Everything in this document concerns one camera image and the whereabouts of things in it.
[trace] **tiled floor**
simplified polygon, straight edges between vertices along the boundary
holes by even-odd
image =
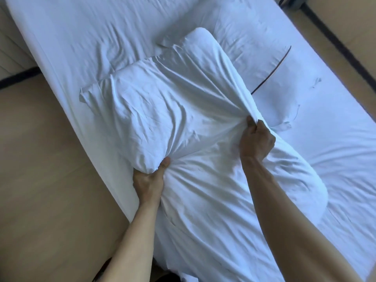
[[[376,93],[302,12],[289,14],[376,118]],[[127,220],[42,75],[0,92],[0,273],[3,280],[90,282]]]

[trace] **white pillow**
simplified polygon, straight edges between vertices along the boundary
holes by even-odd
[[[240,0],[202,0],[157,42],[171,47],[197,27],[207,29],[221,45],[269,126],[289,128],[302,101],[299,95],[318,81],[316,69],[294,47],[275,39],[255,9]]]
[[[156,254],[170,269],[202,281],[255,281],[280,275],[259,227],[238,144],[245,118],[263,119],[243,80],[212,35],[197,28],[160,56],[135,62],[82,89],[119,152],[143,172],[165,172]],[[327,191],[316,172],[277,134],[263,164],[317,224]],[[267,264],[260,268],[259,262]]]

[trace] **forearm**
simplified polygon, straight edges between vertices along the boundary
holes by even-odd
[[[149,282],[158,206],[141,205],[103,275],[103,282]]]
[[[262,232],[286,282],[360,281],[259,161],[243,159],[242,165]]]

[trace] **bed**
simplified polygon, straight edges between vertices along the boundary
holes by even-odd
[[[7,0],[18,28],[93,165],[129,220],[138,200],[127,162],[105,140],[80,88],[159,54],[155,39],[198,0]],[[322,83],[280,136],[316,170],[329,204],[319,229],[362,279],[376,262],[376,123],[274,0],[251,0],[275,33],[306,51]]]

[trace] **person's right arm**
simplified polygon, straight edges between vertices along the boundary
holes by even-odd
[[[262,160],[275,137],[247,118],[240,157],[264,237],[286,282],[361,282],[341,253],[299,211]]]

